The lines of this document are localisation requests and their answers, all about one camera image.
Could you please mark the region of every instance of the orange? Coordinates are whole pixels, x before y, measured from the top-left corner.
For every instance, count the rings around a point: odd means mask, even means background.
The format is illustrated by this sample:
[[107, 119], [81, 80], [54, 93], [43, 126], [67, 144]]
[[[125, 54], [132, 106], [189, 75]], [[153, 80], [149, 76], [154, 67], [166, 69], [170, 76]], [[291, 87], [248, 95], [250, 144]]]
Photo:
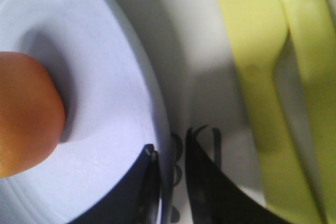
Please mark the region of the orange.
[[45, 68], [28, 55], [0, 52], [0, 177], [45, 160], [64, 123], [62, 100]]

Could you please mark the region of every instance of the white surface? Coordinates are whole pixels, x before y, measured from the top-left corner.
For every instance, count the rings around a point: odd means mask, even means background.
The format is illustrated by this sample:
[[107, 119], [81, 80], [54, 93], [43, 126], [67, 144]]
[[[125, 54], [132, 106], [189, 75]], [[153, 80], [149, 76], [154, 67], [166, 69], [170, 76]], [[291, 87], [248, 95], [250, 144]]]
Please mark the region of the white surface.
[[[200, 138], [202, 146], [212, 156], [211, 128], [218, 128], [222, 134], [222, 171], [246, 194], [264, 205], [253, 137], [217, 1], [116, 1], [138, 33], [152, 62], [164, 95], [172, 132], [178, 134], [184, 143], [189, 127], [207, 124], [208, 129], [202, 132]], [[335, 9], [336, 0], [330, 1]], [[292, 55], [293, 48], [290, 45], [286, 47], [284, 54]], [[286, 81], [293, 81], [295, 85], [297, 73], [292, 65], [293, 59], [285, 57], [286, 60], [290, 64], [285, 66], [289, 67]], [[295, 121], [302, 119], [300, 94], [291, 94], [290, 97], [299, 99], [295, 102], [298, 105], [295, 111], [299, 114], [290, 118], [291, 122], [303, 127], [295, 134], [307, 140], [304, 132], [306, 122]], [[311, 154], [307, 147], [304, 151]], [[314, 166], [311, 160], [306, 160], [306, 163]], [[184, 155], [177, 164], [184, 169]], [[310, 176], [315, 176], [313, 169]], [[175, 215], [173, 223], [192, 223], [184, 174], [174, 189], [173, 205], [180, 213], [180, 218]]]
[[169, 198], [172, 154], [163, 103], [114, 0], [0, 0], [0, 51], [38, 59], [67, 110], [52, 155], [0, 180], [1, 224], [69, 222], [119, 181], [147, 143], [161, 154]]

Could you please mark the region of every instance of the white bowl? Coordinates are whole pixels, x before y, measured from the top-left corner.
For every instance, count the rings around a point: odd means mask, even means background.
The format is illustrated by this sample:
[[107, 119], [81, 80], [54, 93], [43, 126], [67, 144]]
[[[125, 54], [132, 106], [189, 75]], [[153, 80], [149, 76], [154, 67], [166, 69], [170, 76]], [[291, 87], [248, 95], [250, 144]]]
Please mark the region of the white bowl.
[[0, 0], [0, 51], [39, 60], [67, 112], [55, 151], [0, 180], [0, 223], [73, 220], [118, 183], [145, 144], [159, 152], [166, 219], [173, 162], [165, 108], [146, 54], [116, 2]]

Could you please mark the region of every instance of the yellow spoon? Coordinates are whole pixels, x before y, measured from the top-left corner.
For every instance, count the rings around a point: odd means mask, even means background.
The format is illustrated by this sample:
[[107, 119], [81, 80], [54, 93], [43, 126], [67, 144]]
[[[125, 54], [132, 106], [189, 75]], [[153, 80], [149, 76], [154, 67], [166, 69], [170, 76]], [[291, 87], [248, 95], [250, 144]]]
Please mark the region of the yellow spoon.
[[291, 223], [322, 223], [274, 83], [287, 38], [278, 0], [218, 0], [258, 151], [267, 208]]
[[327, 0], [281, 0], [297, 54], [328, 223], [336, 223], [336, 35]]

